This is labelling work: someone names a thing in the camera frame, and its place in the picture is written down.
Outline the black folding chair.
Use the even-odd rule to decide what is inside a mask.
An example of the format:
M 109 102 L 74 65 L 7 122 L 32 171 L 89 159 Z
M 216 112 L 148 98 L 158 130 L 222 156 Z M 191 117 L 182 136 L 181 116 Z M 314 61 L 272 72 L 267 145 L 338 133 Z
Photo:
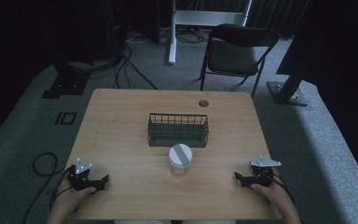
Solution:
M 267 55 L 279 41 L 279 34 L 268 28 L 220 24 L 209 34 L 202 67 L 200 90 L 204 88 L 207 74 L 242 77 L 256 76 L 251 96 L 264 69 Z

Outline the clear jar with white lid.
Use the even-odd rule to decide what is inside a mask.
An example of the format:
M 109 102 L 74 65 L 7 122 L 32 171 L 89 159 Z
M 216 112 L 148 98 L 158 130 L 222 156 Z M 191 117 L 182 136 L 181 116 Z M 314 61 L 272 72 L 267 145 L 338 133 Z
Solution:
M 169 151 L 169 162 L 171 172 L 174 175 L 184 175 L 188 170 L 193 159 L 193 153 L 189 146 L 176 144 Z

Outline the black metal stand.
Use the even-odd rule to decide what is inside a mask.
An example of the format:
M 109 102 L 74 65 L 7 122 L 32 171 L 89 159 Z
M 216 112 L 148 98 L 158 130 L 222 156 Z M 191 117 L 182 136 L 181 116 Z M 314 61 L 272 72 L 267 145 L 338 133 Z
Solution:
M 62 95 L 82 95 L 90 72 L 75 69 L 66 61 L 62 51 L 56 47 L 52 47 L 50 52 L 57 76 L 50 88 L 43 92 L 42 99 L 59 99 Z
M 299 86 L 310 72 L 309 58 L 308 53 L 303 52 L 300 47 L 291 46 L 287 50 L 279 65 L 277 74 L 288 75 L 288 78 L 284 82 L 267 82 L 276 105 L 308 105 Z

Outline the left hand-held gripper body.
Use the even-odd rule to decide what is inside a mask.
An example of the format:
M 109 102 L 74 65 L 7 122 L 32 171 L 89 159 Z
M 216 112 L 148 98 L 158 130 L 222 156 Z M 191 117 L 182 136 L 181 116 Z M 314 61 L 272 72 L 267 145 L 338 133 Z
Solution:
M 71 186 L 76 190 L 82 190 L 86 188 L 93 187 L 97 191 L 105 189 L 105 183 L 101 179 L 99 180 L 89 180 L 90 168 L 92 167 L 91 163 L 81 160 L 80 158 L 76 159 L 76 163 L 72 164 L 69 168 L 69 175 L 67 176 Z

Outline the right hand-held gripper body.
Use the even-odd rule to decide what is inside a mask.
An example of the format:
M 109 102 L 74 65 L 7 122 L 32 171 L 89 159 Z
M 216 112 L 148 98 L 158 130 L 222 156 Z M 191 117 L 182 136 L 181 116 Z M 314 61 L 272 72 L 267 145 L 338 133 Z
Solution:
M 281 166 L 280 161 L 260 156 L 258 159 L 249 162 L 253 176 L 239 175 L 242 187 L 250 188 L 252 184 L 269 187 L 273 180 L 273 167 Z

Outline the person's right hand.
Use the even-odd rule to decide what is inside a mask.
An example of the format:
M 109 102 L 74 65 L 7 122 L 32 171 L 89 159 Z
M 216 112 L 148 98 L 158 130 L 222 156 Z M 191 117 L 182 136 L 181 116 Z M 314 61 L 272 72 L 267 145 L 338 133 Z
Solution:
M 296 207 L 287 191 L 283 188 L 283 182 L 279 178 L 279 172 L 273 168 L 273 178 L 269 187 L 252 184 L 251 188 L 264 195 L 282 214 L 283 217 L 293 215 Z

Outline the white desk frame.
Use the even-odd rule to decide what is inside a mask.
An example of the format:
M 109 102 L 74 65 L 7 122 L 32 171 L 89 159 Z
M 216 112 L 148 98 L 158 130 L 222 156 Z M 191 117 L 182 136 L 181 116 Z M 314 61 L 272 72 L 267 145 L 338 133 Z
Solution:
M 177 25 L 217 26 L 219 24 L 230 23 L 245 26 L 252 3 L 253 0 L 245 0 L 243 12 L 220 12 L 190 9 L 181 10 L 176 8 L 176 0 L 172 0 L 172 33 L 168 63 L 175 64 L 176 62 Z

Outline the person's left hand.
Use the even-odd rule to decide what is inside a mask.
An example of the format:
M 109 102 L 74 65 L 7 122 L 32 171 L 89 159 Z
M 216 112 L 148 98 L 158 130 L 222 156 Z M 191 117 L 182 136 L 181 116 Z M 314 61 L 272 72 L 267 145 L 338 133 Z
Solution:
M 49 214 L 69 217 L 79 206 L 80 202 L 91 193 L 95 192 L 93 187 L 76 191 L 72 188 L 67 178 L 59 185 L 59 193 L 55 197 Z

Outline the dark wire basket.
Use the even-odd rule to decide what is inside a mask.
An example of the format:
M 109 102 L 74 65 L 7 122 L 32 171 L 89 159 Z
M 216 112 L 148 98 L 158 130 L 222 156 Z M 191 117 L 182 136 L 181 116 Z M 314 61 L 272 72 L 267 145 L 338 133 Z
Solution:
M 209 135 L 208 116 L 150 113 L 147 132 L 151 147 L 170 147 L 176 144 L 206 147 Z

